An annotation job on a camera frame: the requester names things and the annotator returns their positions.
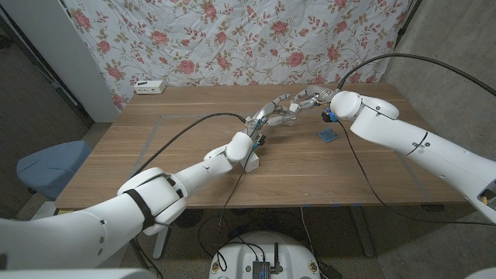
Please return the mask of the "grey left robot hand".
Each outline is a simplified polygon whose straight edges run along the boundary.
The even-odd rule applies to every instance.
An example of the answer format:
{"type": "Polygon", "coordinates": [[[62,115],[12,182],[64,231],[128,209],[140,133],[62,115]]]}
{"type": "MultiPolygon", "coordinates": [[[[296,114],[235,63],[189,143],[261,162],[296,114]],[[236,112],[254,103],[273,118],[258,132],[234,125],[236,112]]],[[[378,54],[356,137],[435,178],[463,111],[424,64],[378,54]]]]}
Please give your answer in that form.
{"type": "Polygon", "coordinates": [[[289,97],[289,94],[280,95],[264,105],[253,117],[247,117],[245,134],[255,141],[264,126],[277,126],[296,120],[296,115],[288,107],[280,105],[281,101],[289,97]]]}

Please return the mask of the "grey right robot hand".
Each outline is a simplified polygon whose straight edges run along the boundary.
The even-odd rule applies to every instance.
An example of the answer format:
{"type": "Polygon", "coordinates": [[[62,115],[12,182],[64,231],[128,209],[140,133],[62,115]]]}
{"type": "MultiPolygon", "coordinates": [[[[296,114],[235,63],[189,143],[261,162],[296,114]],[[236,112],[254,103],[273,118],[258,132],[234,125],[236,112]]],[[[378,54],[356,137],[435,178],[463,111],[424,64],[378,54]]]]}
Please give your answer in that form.
{"type": "Polygon", "coordinates": [[[290,101],[289,110],[293,113],[299,113],[302,110],[313,109],[319,105],[329,105],[338,92],[338,89],[309,85],[293,97],[290,101]]]}

